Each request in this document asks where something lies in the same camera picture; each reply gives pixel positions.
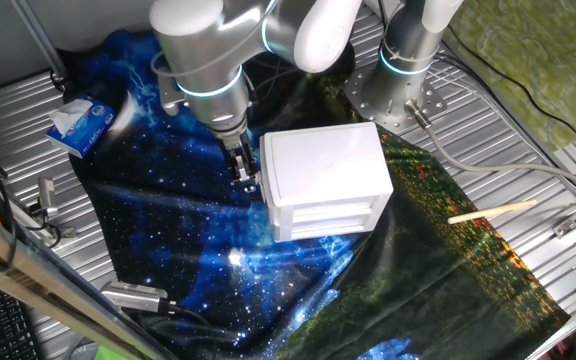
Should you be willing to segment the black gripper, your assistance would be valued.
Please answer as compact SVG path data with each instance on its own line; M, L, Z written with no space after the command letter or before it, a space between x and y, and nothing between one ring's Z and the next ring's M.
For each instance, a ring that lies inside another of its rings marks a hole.
M224 155L227 159L234 159L234 182L246 193L258 190L259 167L251 151L249 137L246 132L227 135L221 139Z

